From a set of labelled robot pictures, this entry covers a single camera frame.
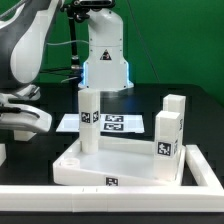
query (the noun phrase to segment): white platform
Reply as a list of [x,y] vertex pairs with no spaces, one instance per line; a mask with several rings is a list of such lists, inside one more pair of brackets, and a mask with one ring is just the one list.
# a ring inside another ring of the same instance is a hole
[[54,181],[63,185],[105,186],[112,178],[117,186],[181,185],[185,148],[182,148],[176,179],[166,181],[154,176],[153,147],[154,142],[101,136],[99,151],[88,155],[81,151],[77,140],[53,164]]

